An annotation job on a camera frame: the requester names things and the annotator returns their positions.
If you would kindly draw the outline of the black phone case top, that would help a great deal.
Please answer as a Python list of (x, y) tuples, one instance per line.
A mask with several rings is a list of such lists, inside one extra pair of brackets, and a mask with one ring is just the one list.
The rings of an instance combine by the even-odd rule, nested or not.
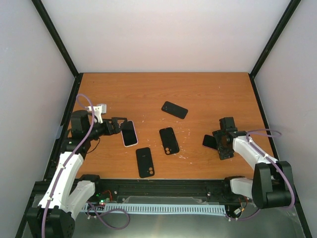
[(160, 129), (159, 134), (166, 155), (179, 153), (178, 142), (172, 127)]

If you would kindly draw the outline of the black phone case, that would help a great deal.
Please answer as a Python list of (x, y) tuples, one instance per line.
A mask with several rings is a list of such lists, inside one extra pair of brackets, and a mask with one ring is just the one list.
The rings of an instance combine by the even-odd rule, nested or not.
[(159, 134), (166, 155), (179, 153), (178, 142), (172, 127), (160, 129)]
[(179, 105), (176, 105), (174, 103), (171, 103), (169, 101), (165, 101), (165, 103), (163, 104), (161, 110), (163, 112), (166, 112), (172, 116), (175, 116), (179, 119), (185, 119), (187, 113), (188, 113), (188, 110), (179, 106)]
[(144, 179), (155, 175), (153, 159), (149, 147), (136, 150), (139, 177)]

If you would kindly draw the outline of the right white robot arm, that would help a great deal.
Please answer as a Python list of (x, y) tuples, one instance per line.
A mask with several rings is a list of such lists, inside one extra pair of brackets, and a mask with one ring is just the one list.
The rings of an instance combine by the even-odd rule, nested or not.
[(238, 130), (232, 117), (219, 120), (220, 129), (212, 133), (221, 160), (239, 154), (253, 169), (253, 178), (229, 178), (229, 190), (236, 195), (253, 201), (258, 209), (292, 208), (296, 202), (292, 167), (286, 161), (279, 161), (262, 149), (252, 135), (280, 137), (277, 130)]

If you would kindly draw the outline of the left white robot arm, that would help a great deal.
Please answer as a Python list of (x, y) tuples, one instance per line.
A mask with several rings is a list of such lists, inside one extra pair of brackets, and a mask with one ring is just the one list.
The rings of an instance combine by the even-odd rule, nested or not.
[(99, 175), (83, 175), (77, 185), (75, 177), (82, 166), (92, 140), (119, 134), (127, 118), (104, 119), (98, 111), (78, 110), (70, 117), (71, 137), (61, 147), (58, 165), (50, 185), (36, 207), (29, 208), (26, 220), (34, 238), (70, 238), (82, 207), (99, 199), (103, 187)]

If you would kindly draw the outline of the black phone case front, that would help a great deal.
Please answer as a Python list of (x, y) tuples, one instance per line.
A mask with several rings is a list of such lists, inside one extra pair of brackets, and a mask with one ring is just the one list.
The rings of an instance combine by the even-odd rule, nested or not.
[(144, 179), (155, 175), (153, 159), (149, 147), (136, 150), (139, 177)]

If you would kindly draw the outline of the black phone case middle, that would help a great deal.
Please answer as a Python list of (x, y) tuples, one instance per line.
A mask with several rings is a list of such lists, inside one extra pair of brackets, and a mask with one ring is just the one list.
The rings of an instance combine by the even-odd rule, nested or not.
[(179, 119), (185, 119), (187, 113), (188, 113), (188, 110), (179, 106), (179, 105), (176, 105), (174, 103), (171, 103), (169, 101), (165, 101), (165, 103), (163, 104), (161, 110), (163, 112), (166, 112), (172, 116), (175, 116)]

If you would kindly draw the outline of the small green circuit board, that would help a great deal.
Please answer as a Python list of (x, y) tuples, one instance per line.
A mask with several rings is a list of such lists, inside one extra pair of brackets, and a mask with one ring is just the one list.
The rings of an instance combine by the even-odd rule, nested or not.
[(107, 203), (111, 202), (111, 198), (109, 197), (106, 197), (106, 198), (102, 198), (100, 201), (99, 201), (99, 204), (101, 206), (105, 206)]

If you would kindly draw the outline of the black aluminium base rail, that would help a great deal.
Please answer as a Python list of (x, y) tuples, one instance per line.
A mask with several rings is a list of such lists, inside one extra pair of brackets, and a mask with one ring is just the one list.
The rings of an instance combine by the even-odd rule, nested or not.
[(247, 197), (261, 209), (291, 204), (291, 191), (281, 179), (272, 182), (257, 181), (246, 192), (233, 192), (230, 187), (233, 180), (234, 177), (224, 180), (100, 179), (97, 181), (95, 194), (89, 200), (110, 198), (120, 203), (123, 198), (130, 196), (192, 197), (204, 202), (229, 205), (236, 204), (239, 198)]

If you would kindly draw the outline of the left black frame post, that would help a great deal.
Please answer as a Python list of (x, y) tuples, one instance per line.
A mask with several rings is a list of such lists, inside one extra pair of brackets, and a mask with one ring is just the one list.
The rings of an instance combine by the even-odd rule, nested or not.
[(65, 63), (67, 64), (71, 74), (78, 78), (81, 74), (78, 72), (64, 42), (62, 41), (49, 13), (47, 12), (43, 2), (41, 0), (31, 0), (33, 6), (35, 7), (38, 15), (40, 16), (42, 22), (44, 23), (46, 29), (48, 30), (51, 38), (53, 39), (55, 45), (57, 46), (60, 54), (62, 55)]

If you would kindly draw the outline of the black frame post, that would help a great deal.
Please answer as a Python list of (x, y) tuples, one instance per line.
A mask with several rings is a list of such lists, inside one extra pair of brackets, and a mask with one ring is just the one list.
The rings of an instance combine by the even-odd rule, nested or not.
[(33, 6), (35, 7), (38, 15), (40, 16), (42, 22), (44, 23), (46, 29), (48, 30), (51, 38), (53, 39), (55, 45), (57, 46), (60, 54), (62, 55), (65, 63), (67, 64), (71, 74), (78, 78), (81, 74), (78, 72), (64, 42), (62, 41), (49, 13), (47, 12), (43, 2), (41, 0), (31, 0)]
[(284, 13), (282, 14), (279, 22), (277, 23), (274, 31), (272, 32), (269, 40), (267, 41), (264, 49), (262, 50), (258, 60), (256, 61), (253, 69), (249, 73), (251, 80), (255, 80), (261, 67), (263, 66), (264, 62), (266, 61), (267, 57), (269, 56), (269, 54), (270, 54), (271, 50), (273, 49), (274, 45), (276, 44), (277, 40), (281, 36), (283, 30), (287, 26), (289, 20), (291, 19), (292, 15), (294, 14), (294, 12), (297, 9), (300, 2), (301, 2), (301, 0), (291, 0), (289, 2), (289, 4), (287, 5)]

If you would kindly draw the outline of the right black frame post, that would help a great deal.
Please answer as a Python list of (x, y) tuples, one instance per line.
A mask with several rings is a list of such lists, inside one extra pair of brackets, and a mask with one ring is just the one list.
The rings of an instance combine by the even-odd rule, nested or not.
[(287, 5), (284, 13), (282, 14), (279, 22), (277, 23), (274, 31), (272, 32), (269, 40), (267, 41), (264, 49), (262, 50), (258, 60), (256, 61), (253, 69), (249, 73), (251, 80), (255, 80), (261, 67), (263, 66), (264, 62), (266, 61), (267, 57), (269, 56), (269, 54), (270, 54), (271, 50), (273, 49), (274, 45), (276, 44), (277, 40), (281, 36), (283, 30), (287, 26), (289, 20), (291, 19), (292, 15), (294, 14), (294, 12), (297, 9), (300, 2), (301, 2), (301, 0), (291, 0), (289, 2), (289, 4)]

